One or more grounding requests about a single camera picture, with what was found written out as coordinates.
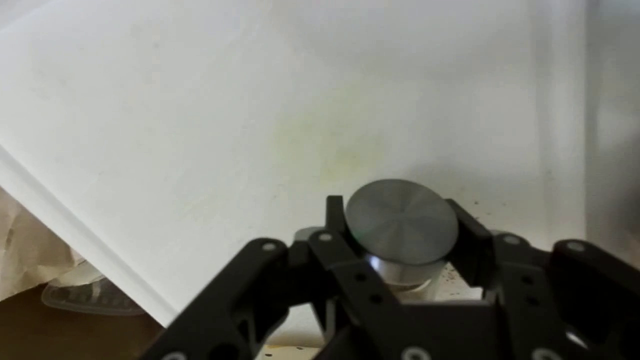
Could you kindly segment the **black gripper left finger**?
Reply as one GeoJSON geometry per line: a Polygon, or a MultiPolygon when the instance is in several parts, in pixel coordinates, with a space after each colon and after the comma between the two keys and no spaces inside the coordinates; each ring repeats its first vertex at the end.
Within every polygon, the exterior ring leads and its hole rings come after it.
{"type": "Polygon", "coordinates": [[[324,335],[318,360],[411,360],[427,346],[372,265],[345,241],[337,196],[301,240],[247,241],[139,360],[253,360],[289,309],[307,303],[324,335]]]}

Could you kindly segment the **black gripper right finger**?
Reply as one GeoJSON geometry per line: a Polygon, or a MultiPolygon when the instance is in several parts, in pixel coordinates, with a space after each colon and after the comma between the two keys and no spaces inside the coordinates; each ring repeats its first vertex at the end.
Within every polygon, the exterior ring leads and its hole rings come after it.
{"type": "Polygon", "coordinates": [[[640,272],[606,250],[539,250],[451,200],[426,212],[426,237],[480,291],[426,309],[429,360],[640,360],[640,272]]]}

